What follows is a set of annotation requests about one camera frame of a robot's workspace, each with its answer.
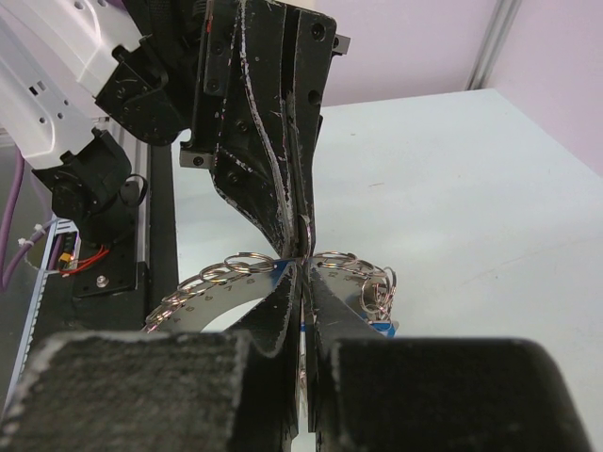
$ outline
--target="pink wall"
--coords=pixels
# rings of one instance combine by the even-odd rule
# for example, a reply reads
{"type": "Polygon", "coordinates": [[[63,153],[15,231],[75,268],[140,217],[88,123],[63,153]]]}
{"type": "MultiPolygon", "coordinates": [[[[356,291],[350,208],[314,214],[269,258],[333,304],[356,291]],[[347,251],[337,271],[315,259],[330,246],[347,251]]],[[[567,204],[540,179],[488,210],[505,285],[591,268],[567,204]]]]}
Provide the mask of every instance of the pink wall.
{"type": "Polygon", "coordinates": [[[326,105],[463,90],[494,11],[482,0],[317,0],[352,38],[326,105]]]}
{"type": "Polygon", "coordinates": [[[489,86],[603,174],[603,2],[524,1],[489,86]]]}

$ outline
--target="silver bolt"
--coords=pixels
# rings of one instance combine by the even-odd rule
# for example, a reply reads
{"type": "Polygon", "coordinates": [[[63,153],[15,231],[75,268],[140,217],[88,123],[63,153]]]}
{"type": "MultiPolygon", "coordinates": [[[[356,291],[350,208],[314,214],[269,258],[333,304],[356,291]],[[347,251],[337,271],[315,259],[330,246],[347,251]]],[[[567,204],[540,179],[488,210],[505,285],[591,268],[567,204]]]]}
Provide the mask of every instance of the silver bolt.
{"type": "Polygon", "coordinates": [[[103,289],[109,285],[109,279],[106,276],[99,276],[96,279],[96,286],[103,289]]]}

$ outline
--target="white table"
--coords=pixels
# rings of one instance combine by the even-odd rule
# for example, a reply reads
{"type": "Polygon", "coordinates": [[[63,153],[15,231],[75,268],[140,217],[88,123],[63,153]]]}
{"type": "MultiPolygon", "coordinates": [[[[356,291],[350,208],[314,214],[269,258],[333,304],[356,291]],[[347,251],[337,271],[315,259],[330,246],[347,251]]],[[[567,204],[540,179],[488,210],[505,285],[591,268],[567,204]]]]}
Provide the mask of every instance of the white table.
{"type": "MultiPolygon", "coordinates": [[[[400,336],[542,344],[603,450],[600,178],[494,90],[324,116],[318,250],[398,271],[400,336]]],[[[274,254],[207,174],[175,171],[181,277],[240,250],[274,254]]]]}

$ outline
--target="screw hole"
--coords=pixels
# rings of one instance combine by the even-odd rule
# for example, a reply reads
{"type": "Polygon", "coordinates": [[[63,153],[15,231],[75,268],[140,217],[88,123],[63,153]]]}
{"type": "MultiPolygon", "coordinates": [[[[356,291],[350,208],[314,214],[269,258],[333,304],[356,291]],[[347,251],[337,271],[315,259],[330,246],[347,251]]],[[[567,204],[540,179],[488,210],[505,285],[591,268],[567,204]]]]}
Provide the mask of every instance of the screw hole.
{"type": "Polygon", "coordinates": [[[324,40],[324,35],[326,35],[327,30],[325,29],[323,24],[314,24],[312,25],[312,37],[315,40],[324,40]]]}
{"type": "Polygon", "coordinates": [[[311,90],[308,94],[308,102],[313,106],[320,106],[322,103],[322,96],[316,90],[311,90]]]}

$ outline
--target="gray floor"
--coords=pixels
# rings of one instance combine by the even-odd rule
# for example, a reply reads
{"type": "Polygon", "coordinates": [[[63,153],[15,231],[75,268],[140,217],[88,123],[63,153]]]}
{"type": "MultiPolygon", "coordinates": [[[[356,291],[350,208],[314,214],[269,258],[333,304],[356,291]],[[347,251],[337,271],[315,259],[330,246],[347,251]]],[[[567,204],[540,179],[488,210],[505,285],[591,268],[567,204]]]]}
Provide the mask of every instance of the gray floor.
{"type": "MultiPolygon", "coordinates": [[[[14,146],[0,146],[0,209],[4,213],[15,164],[14,146]]],[[[30,169],[25,169],[24,182],[13,218],[5,267],[19,249],[17,240],[33,234],[36,223],[44,222],[41,200],[32,188],[30,169]]],[[[35,263],[44,244],[31,251],[28,259],[35,263]]],[[[4,406],[14,361],[21,341],[23,326],[38,270],[25,261],[15,271],[8,291],[0,294],[0,407],[4,406]]]]}

